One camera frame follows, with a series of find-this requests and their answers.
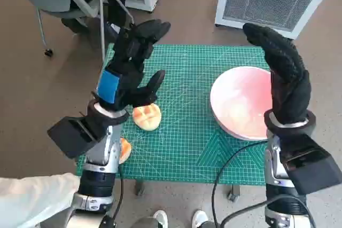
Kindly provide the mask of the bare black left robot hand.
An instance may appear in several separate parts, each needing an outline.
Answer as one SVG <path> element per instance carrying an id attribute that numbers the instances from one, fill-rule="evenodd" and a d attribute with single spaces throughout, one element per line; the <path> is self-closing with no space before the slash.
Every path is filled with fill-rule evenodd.
<path id="1" fill-rule="evenodd" d="M 121 111 L 126 106 L 140 107 L 157 100 L 157 91 L 165 71 L 157 71 L 140 87 L 144 77 L 144 61 L 149 59 L 154 44 L 165 36 L 170 22 L 152 19 L 120 31 L 113 50 L 114 56 L 105 66 L 97 88 L 99 104 L 109 111 Z"/>

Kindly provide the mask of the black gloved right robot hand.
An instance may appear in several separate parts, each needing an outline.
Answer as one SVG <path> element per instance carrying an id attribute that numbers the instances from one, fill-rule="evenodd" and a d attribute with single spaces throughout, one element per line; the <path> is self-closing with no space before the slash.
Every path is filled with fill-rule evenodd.
<path id="1" fill-rule="evenodd" d="M 312 87 L 309 71 L 292 41 L 269 27 L 243 25 L 247 40 L 265 53 L 271 72 L 272 110 L 281 124 L 303 122 Z"/>

